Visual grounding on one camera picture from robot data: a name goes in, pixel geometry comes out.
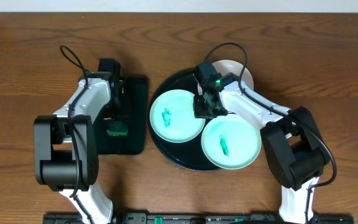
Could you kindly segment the white plate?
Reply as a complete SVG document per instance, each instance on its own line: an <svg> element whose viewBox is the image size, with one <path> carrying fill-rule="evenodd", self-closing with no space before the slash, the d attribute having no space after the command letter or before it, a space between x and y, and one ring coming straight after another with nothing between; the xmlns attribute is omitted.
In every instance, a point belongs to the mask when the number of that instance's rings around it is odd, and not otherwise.
<svg viewBox="0 0 358 224"><path fill-rule="evenodd" d="M235 61L235 60L218 60L216 62L212 62L213 66L218 72L221 72L223 75L227 75L228 73L233 73L237 77L240 77L241 71L244 68L243 64ZM250 73L250 71L245 68L242 74L241 87L245 89L245 91L250 90L252 93L254 91L254 80ZM226 85L222 91L219 92L220 95L242 95L241 89L238 87L237 80L234 80L232 83Z"/></svg>

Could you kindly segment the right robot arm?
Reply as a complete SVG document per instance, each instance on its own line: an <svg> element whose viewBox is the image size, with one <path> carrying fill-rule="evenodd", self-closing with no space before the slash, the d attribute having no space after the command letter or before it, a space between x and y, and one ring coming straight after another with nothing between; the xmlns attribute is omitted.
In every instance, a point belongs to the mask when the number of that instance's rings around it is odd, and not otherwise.
<svg viewBox="0 0 358 224"><path fill-rule="evenodd" d="M201 93L195 96L196 118L216 121L230 115L257 132L273 176L282 186L280 218L288 223L312 223L314 189L325 165L336 162L309 110L277 105L250 89L233 73L195 76Z"/></svg>

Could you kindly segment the green scrubbing sponge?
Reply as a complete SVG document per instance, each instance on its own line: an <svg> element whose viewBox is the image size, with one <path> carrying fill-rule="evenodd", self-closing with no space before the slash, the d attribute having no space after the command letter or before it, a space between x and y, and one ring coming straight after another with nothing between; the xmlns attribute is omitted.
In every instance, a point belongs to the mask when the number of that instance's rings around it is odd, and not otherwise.
<svg viewBox="0 0 358 224"><path fill-rule="evenodd" d="M106 133L108 136L127 136L127 124L123 121L112 121L107 124Z"/></svg>

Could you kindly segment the mint green plate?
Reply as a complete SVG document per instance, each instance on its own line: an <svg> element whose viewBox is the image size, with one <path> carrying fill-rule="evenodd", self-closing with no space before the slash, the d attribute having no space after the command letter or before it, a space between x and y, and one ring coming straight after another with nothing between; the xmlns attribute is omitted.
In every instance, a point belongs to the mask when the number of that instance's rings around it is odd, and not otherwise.
<svg viewBox="0 0 358 224"><path fill-rule="evenodd" d="M195 117L194 96L190 91L170 90L155 99L149 120L158 137L172 143L183 143L199 135L206 120Z"/></svg>
<svg viewBox="0 0 358 224"><path fill-rule="evenodd" d="M205 156L222 169L244 168L258 157L262 147L259 130L236 114L212 119L201 135Z"/></svg>

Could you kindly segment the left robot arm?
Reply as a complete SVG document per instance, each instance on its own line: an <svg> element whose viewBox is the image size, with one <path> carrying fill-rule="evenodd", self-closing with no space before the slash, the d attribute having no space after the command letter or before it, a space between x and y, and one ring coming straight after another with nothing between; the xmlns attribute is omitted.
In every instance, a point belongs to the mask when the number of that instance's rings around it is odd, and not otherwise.
<svg viewBox="0 0 358 224"><path fill-rule="evenodd" d="M118 72L85 72L71 98L54 114L34 121L35 176L40 185L66 197L83 223L110 223L113 203L98 181L94 122L120 106Z"/></svg>

